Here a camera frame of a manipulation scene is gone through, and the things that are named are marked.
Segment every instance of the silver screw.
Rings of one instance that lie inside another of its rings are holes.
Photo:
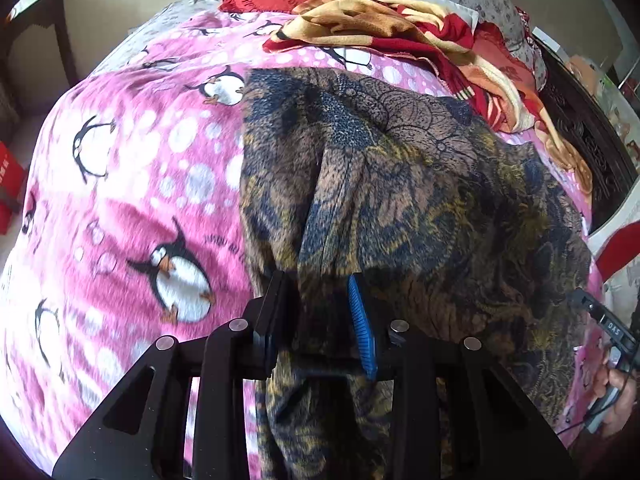
[[[409,330],[409,324],[404,319],[395,319],[391,322],[391,330],[402,333]]]
[[[482,343],[475,337],[465,337],[465,347],[469,350],[476,351],[482,348]]]
[[[174,338],[170,335],[163,335],[156,341],[156,348],[158,350],[168,350],[174,345]]]
[[[242,332],[242,330],[244,330],[248,326],[249,326],[249,323],[247,322],[247,320],[245,320],[245,319],[243,319],[241,317],[237,317],[237,318],[232,319],[231,321],[229,321],[229,328],[233,332]]]

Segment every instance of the paisley pattern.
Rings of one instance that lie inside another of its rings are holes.
[[[470,108],[329,69],[253,70],[241,219],[254,293],[297,279],[291,352],[257,385],[265,479],[381,478],[392,385],[318,380],[302,354],[357,356],[346,277],[429,336],[485,342],[550,424],[574,377],[584,314],[580,216],[531,144]]]

